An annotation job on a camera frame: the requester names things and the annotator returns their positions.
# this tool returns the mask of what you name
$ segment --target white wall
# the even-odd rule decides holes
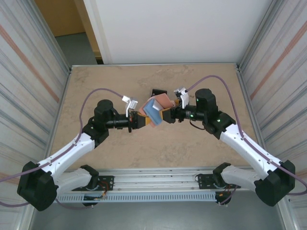
[[[272,0],[84,0],[105,64],[239,62]]]

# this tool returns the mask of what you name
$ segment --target beige tabletop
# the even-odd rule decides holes
[[[122,95],[135,97],[137,109],[150,97],[152,88],[168,91],[173,100],[173,90],[186,88],[206,75],[222,77],[230,88],[243,130],[255,139],[234,64],[197,65],[142,65],[142,66],[92,66],[74,67],[64,106],[60,115],[52,153],[70,142],[79,131],[79,111],[87,94],[96,88],[110,88]],[[209,88],[216,96],[219,109],[233,118],[234,112],[228,94],[218,79],[208,79],[189,92],[190,104],[195,104],[197,89]],[[89,98],[83,123],[94,115],[97,102],[110,99],[119,113],[124,113],[125,103],[110,92],[95,92]],[[156,128],[146,126],[128,133],[127,129],[110,130],[109,137],[95,150],[76,161],[71,169],[88,164],[95,169],[196,167],[217,166],[223,162],[247,165],[234,150],[206,131],[193,128],[188,121]]]

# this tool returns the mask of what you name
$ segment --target corrugated metal wall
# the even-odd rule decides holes
[[[307,180],[307,1],[283,1],[242,76],[267,149]],[[303,190],[296,183],[297,190]],[[307,195],[291,197],[307,229]]]
[[[44,158],[70,72],[39,14],[32,1],[0,2],[0,178]],[[1,201],[22,202],[18,182],[0,184]],[[0,229],[22,211],[0,206]]]

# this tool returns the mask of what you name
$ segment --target blue object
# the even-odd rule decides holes
[[[162,118],[160,116],[160,110],[163,107],[157,102],[156,99],[152,98],[148,101],[148,103],[143,107],[144,112],[151,119],[151,121],[158,126],[162,122]]]

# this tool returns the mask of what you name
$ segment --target gray floor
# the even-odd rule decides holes
[[[56,37],[70,65],[97,65],[86,33]]]
[[[238,191],[228,207],[214,202],[105,203],[68,210],[53,204],[36,212],[32,230],[283,230],[277,207]]]

